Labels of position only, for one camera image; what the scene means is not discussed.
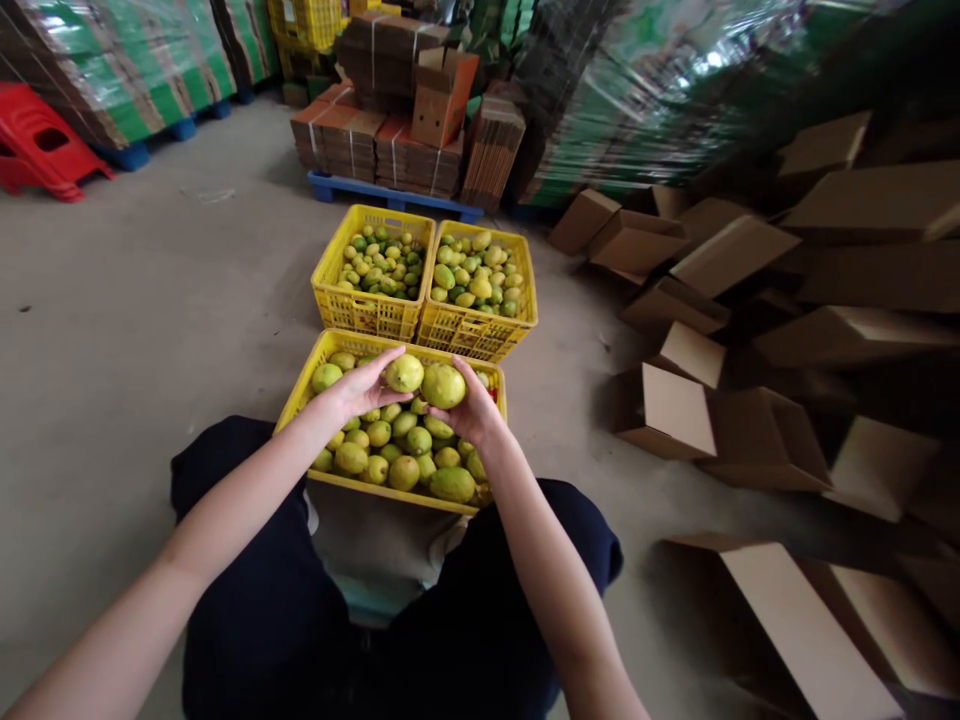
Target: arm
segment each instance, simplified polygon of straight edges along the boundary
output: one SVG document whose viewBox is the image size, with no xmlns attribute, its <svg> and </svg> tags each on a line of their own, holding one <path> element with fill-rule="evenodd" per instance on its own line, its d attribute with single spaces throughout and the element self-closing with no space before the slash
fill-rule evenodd
<svg viewBox="0 0 960 720">
<path fill-rule="evenodd" d="M 570 717 L 649 720 L 627 677 L 600 594 L 547 503 L 517 439 L 470 367 L 467 398 L 430 413 L 473 443 L 490 480 L 520 586 L 560 674 Z"/>
<path fill-rule="evenodd" d="M 334 434 L 401 395 L 380 375 L 405 348 L 344 375 L 208 492 L 160 557 L 4 715 L 134 718 L 204 591 L 240 554 Z"/>
</svg>

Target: warehouse floor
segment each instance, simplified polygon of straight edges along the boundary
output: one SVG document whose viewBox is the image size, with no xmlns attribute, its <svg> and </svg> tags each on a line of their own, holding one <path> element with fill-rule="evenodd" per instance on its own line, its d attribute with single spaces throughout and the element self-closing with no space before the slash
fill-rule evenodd
<svg viewBox="0 0 960 720">
<path fill-rule="evenodd" d="M 269 95 L 234 106 L 140 172 L 88 183 L 78 205 L 0 195 L 0 709 L 161 548 L 170 457 L 231 413 L 277 418 L 321 329 L 308 277 L 348 201 L 312 199 L 290 114 Z M 606 383 L 642 339 L 603 282 L 520 232 L 541 318 L 503 363 L 510 425 L 535 472 L 579 486 L 622 540 L 606 604 L 653 717 L 744 717 L 696 553 L 657 541 L 716 530 L 882 567 L 890 527 L 815 497 L 736 491 L 611 435 Z M 427 574 L 436 516 L 336 488 L 317 497 L 320 542 L 342 570 Z M 349 552 L 330 540 L 344 532 Z M 179 716 L 180 660 L 144 718 Z"/>
</svg>

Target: dark pants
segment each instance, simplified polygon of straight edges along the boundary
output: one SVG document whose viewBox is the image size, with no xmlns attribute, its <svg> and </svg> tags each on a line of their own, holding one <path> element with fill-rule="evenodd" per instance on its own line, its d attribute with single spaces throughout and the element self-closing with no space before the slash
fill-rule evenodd
<svg viewBox="0 0 960 720">
<path fill-rule="evenodd" d="M 230 417 L 175 457 L 177 522 L 272 429 Z M 539 482 L 603 592 L 623 565 L 616 536 L 572 485 Z M 437 585 L 371 643 L 369 633 L 350 625 L 343 595 L 314 552 L 304 483 L 190 618 L 183 679 L 189 720 L 546 715 L 559 693 L 557 671 L 517 580 L 496 505 L 470 522 Z"/>
</svg>

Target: hand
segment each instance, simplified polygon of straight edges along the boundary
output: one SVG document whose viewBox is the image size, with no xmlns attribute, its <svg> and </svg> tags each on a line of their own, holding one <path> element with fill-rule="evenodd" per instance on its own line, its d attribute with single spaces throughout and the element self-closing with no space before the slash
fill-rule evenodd
<svg viewBox="0 0 960 720">
<path fill-rule="evenodd" d="M 344 373 L 343 377 L 318 395 L 310 405 L 315 403 L 324 406 L 329 412 L 340 415 L 341 425 L 358 415 L 395 402 L 407 402 L 413 398 L 412 393 L 398 393 L 387 386 L 382 375 L 387 365 L 407 351 L 401 345 L 393 350 L 382 353 L 376 360 L 372 360 L 363 367 L 355 368 Z"/>
<path fill-rule="evenodd" d="M 430 406 L 427 412 L 443 420 L 467 442 L 479 447 L 491 432 L 505 427 L 503 416 L 473 368 L 456 356 L 453 364 L 467 382 L 467 396 L 455 408 L 440 410 Z"/>
</svg>

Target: person's left hand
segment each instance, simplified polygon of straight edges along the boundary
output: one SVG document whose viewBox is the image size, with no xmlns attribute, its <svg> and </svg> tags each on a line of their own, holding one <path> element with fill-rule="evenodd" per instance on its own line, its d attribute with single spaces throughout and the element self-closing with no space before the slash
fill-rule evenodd
<svg viewBox="0 0 960 720">
<path fill-rule="evenodd" d="M 354 368 L 318 395 L 310 405 L 319 404 L 327 412 L 340 416 L 341 425 L 358 415 L 395 402 L 413 399 L 413 393 L 398 393 L 391 390 L 382 375 L 387 365 L 407 351 L 405 346 L 382 353 L 363 367 Z"/>
</svg>

